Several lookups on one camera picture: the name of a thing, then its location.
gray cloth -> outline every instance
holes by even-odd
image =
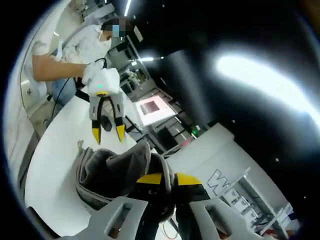
[[[114,198],[126,196],[149,171],[151,150],[142,140],[118,155],[108,149],[84,149],[77,157],[76,191],[89,210],[99,210]]]

person's hand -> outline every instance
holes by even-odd
[[[104,68],[104,61],[99,60],[88,64],[83,73],[82,83],[87,85],[89,80],[91,80],[100,70]]]

white table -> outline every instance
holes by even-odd
[[[75,188],[77,143],[121,154],[136,142],[126,134],[119,142],[116,128],[102,131],[101,145],[92,134],[89,103],[74,97],[54,118],[33,154],[25,183],[25,204],[33,207],[58,235],[73,236],[88,226],[90,214]]]

bright light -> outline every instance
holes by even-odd
[[[124,11],[124,16],[125,17],[128,15],[130,4],[131,4],[131,0],[128,0],[128,3],[126,4],[125,11]]]
[[[286,105],[308,113],[320,127],[320,115],[302,91],[289,78],[271,66],[240,55],[224,55],[216,63],[224,76],[250,85]]]
[[[144,57],[139,59],[141,62],[151,62],[154,60],[153,57]]]

